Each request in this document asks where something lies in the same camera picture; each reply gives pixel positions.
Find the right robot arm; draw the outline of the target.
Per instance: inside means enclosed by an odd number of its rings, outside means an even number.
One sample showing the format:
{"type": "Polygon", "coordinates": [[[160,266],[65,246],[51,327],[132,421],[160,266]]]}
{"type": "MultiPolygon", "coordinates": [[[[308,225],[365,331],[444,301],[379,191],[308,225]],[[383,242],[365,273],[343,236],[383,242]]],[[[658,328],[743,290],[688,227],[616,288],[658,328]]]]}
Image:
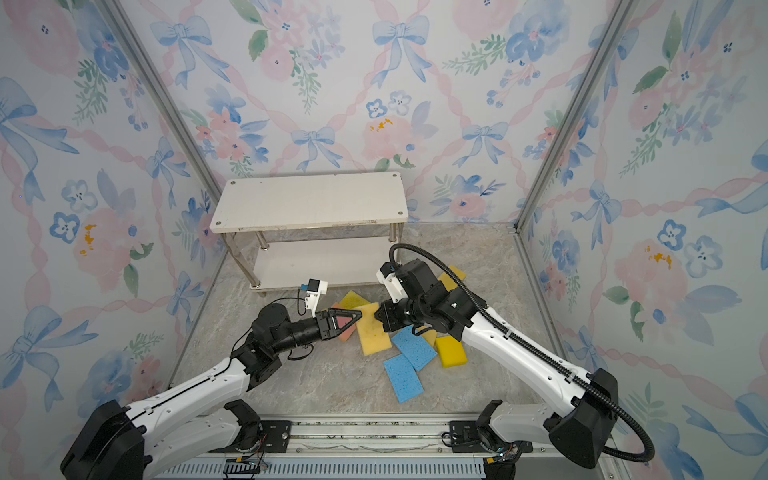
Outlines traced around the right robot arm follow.
{"type": "Polygon", "coordinates": [[[596,467],[618,420],[601,400],[618,399],[613,375],[602,368],[589,372],[543,348],[481,297],[460,286],[447,289],[421,260],[386,262],[376,277],[390,296],[374,315],[385,331],[429,326],[495,360],[542,399],[524,412],[490,402],[478,419],[489,448],[547,441],[573,463],[596,467]]]}

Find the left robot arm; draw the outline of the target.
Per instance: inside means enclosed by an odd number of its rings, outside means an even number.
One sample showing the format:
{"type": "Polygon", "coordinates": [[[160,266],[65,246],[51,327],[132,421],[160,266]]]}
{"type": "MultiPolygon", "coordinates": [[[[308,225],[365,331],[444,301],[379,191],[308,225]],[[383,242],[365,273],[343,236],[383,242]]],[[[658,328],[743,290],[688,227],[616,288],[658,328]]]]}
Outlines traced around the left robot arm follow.
{"type": "Polygon", "coordinates": [[[60,465],[67,479],[152,479],[208,451],[251,450],[263,440],[259,415],[242,395],[282,365],[280,355],[347,331],[359,310],[327,309],[291,321],[285,306],[261,309],[230,355],[202,374],[126,406],[97,407],[60,465]]]}

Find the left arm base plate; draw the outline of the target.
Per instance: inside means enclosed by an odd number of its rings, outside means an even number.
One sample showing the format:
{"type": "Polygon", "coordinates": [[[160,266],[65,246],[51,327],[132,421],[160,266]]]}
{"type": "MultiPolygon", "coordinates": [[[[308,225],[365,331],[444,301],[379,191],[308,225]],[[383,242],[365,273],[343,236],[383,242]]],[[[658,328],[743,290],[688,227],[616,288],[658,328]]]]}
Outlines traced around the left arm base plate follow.
{"type": "Polygon", "coordinates": [[[210,453],[252,454],[255,452],[286,453],[293,423],[288,420],[261,421],[243,428],[229,445],[210,453]]]}

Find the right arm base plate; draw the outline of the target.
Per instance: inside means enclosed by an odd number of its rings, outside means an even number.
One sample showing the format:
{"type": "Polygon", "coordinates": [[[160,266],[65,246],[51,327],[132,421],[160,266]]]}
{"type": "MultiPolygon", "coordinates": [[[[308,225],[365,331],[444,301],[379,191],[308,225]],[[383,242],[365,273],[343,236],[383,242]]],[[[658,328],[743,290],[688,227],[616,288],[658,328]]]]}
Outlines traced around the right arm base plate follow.
{"type": "Polygon", "coordinates": [[[533,452],[531,442],[502,440],[488,426],[478,427],[475,421],[450,421],[448,430],[441,434],[441,441],[453,453],[502,455],[533,452]]]}

